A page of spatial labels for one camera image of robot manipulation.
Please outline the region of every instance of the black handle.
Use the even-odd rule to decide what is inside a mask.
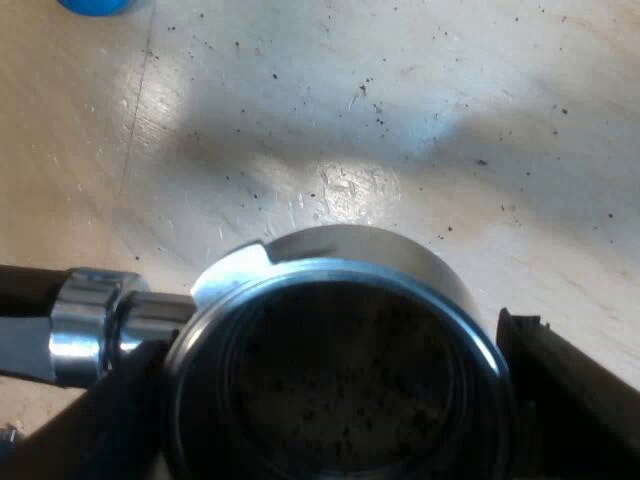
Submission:
[[[46,317],[68,271],[0,265],[0,317]]]

